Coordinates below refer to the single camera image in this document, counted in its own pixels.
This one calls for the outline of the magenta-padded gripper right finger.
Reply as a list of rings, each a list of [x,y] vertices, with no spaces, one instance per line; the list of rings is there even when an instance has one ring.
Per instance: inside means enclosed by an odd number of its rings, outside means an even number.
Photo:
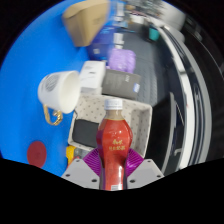
[[[143,159],[135,150],[130,149],[125,163],[126,188],[144,187],[164,177],[152,159]]]

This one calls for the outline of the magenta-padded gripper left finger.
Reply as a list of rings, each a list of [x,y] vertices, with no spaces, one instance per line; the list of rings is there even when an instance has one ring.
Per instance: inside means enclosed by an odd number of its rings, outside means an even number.
[[[98,149],[93,149],[83,159],[74,159],[62,178],[84,188],[99,189],[100,176],[101,160]]]

